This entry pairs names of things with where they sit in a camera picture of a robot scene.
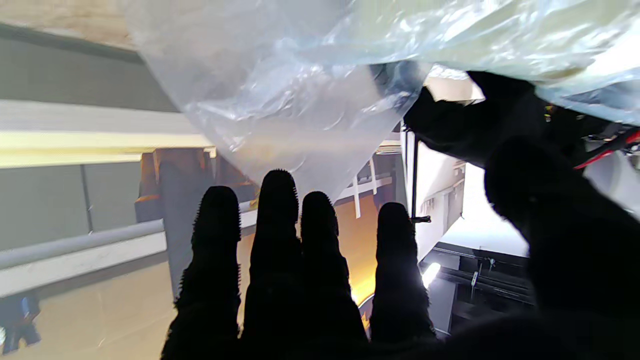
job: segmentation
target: gray panel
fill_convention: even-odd
[[[140,189],[140,163],[85,165],[94,231],[136,223],[134,203]]]
[[[80,166],[0,169],[0,250],[88,230]]]
[[[177,111],[134,52],[6,25],[0,99]]]

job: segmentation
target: light fixture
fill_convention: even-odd
[[[424,274],[422,274],[422,283],[425,288],[429,287],[429,284],[431,284],[431,281],[436,278],[436,275],[438,275],[439,271],[440,264],[438,263],[433,263],[429,265],[429,267],[427,267],[427,270],[424,272]]]

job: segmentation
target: plastic bag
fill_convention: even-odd
[[[224,157],[256,182],[285,168],[302,194],[336,199],[424,80],[412,63],[368,64],[437,62],[553,85],[611,48],[639,5],[132,0],[125,14],[163,88]]]

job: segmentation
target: metal bar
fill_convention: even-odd
[[[413,177],[413,181],[412,181],[412,194],[411,194],[411,217],[415,218],[415,213],[416,213],[416,202],[417,202],[417,189],[418,189],[418,184],[417,184],[417,180],[418,180],[418,143],[420,140],[418,140],[417,136],[415,136],[415,134],[413,135],[413,173],[412,173],[412,177]]]
[[[121,227],[119,229],[48,241],[17,249],[4,250],[0,252],[0,269],[28,264],[34,261],[109,245],[120,241],[140,238],[145,235],[161,233],[163,231],[163,221],[154,220]]]
[[[86,210],[86,223],[89,227],[89,233],[93,232],[93,219],[91,217],[91,200],[89,199],[89,189],[86,185],[86,168],[84,165],[80,165],[80,177],[82,180],[82,190],[84,193],[84,208]]]

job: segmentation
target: gloved hand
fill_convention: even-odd
[[[343,356],[370,351],[351,299],[338,221],[328,197],[321,192],[305,197],[302,243],[296,237],[297,221],[293,178],[284,170],[268,173],[260,190],[251,283],[238,338],[238,202],[227,187],[209,188],[195,220],[193,260],[182,277],[175,303],[178,315],[169,328],[163,359],[297,357],[321,352]],[[435,337],[416,256],[406,210],[400,204],[384,205],[378,219],[374,343]]]

